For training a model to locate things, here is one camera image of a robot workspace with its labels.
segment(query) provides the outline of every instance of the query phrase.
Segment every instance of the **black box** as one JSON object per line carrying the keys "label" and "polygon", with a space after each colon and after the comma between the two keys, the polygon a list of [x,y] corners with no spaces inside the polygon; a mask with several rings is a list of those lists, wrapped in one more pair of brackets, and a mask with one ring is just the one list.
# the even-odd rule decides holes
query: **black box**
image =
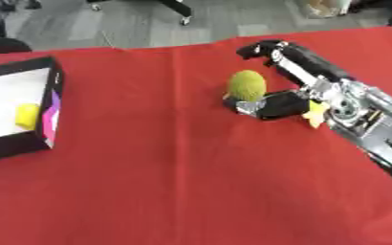
{"label": "black box", "polygon": [[[0,65],[0,158],[54,146],[63,80],[52,57]],[[39,106],[34,130],[15,124],[17,106],[23,103]]]}

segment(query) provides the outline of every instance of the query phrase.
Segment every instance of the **red table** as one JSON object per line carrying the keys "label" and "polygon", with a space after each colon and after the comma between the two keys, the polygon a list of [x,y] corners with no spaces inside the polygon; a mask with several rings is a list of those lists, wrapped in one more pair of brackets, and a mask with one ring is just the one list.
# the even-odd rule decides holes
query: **red table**
{"label": "red table", "polygon": [[391,245],[392,178],[358,149],[222,106],[240,70],[292,86],[235,54],[266,37],[392,95],[392,28],[52,52],[67,75],[56,146],[0,160],[0,245]]}

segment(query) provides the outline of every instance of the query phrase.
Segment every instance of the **gray carpet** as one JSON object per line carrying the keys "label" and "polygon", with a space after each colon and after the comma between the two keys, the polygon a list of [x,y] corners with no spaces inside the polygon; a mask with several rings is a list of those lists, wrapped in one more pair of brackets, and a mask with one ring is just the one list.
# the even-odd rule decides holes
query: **gray carpet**
{"label": "gray carpet", "polygon": [[116,0],[92,11],[83,0],[41,0],[43,9],[21,6],[7,19],[9,36],[36,50],[108,46],[121,48],[206,43],[234,36],[369,28],[384,25],[386,10],[331,19],[308,19],[298,0],[185,0],[194,9],[187,27],[156,1]]}

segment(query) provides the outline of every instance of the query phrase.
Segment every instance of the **yellow cube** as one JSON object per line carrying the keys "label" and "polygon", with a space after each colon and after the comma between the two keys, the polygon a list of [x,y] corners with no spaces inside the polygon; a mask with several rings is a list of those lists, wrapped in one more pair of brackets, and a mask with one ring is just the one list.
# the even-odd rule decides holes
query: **yellow cube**
{"label": "yellow cube", "polygon": [[17,107],[15,123],[27,130],[34,130],[40,107],[35,103],[23,103]]}

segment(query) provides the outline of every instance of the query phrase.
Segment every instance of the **green ball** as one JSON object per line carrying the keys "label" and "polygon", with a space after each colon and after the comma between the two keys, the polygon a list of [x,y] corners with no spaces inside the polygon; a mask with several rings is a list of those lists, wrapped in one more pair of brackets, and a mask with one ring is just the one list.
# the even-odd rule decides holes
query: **green ball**
{"label": "green ball", "polygon": [[258,101],[266,94],[266,81],[257,72],[238,72],[229,81],[229,95],[239,100]]}

